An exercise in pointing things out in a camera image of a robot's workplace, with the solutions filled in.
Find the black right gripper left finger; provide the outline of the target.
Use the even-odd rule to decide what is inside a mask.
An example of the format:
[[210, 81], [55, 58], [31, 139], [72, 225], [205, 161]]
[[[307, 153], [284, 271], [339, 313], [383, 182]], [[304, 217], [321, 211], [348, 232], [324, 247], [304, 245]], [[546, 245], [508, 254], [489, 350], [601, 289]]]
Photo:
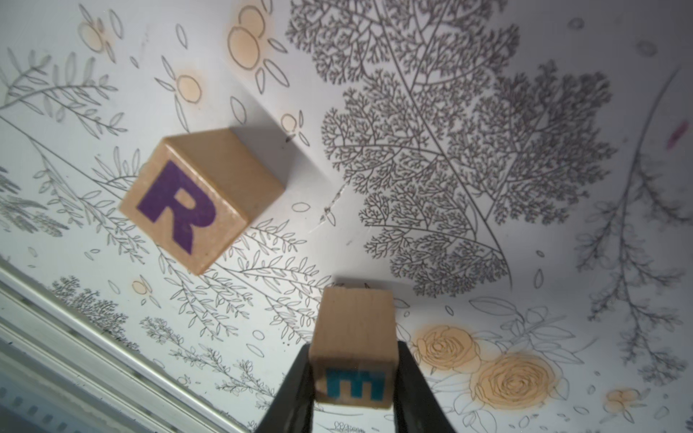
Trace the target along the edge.
[[255, 433], [312, 433], [315, 382], [310, 344], [295, 358]]

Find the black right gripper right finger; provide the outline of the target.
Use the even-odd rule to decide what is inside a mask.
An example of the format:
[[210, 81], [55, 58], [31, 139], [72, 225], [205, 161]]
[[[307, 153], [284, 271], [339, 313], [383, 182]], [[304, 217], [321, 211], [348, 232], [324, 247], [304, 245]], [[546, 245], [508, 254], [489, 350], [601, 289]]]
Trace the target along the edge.
[[404, 341], [397, 343], [393, 410], [397, 433], [455, 433]]

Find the wooden E letter block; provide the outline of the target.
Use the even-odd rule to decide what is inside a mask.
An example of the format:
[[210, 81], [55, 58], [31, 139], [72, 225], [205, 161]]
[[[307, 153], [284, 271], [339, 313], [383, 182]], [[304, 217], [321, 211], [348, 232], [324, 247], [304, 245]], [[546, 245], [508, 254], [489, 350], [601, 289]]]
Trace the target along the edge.
[[309, 360], [317, 402], [391, 408], [399, 365], [393, 294], [326, 288]]

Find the wooden R letter block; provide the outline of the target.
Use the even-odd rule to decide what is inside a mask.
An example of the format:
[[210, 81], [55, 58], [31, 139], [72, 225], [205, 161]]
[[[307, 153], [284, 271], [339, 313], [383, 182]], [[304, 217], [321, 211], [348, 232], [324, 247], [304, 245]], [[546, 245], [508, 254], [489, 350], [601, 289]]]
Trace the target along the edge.
[[283, 194], [229, 128], [160, 141], [120, 211], [195, 275]]

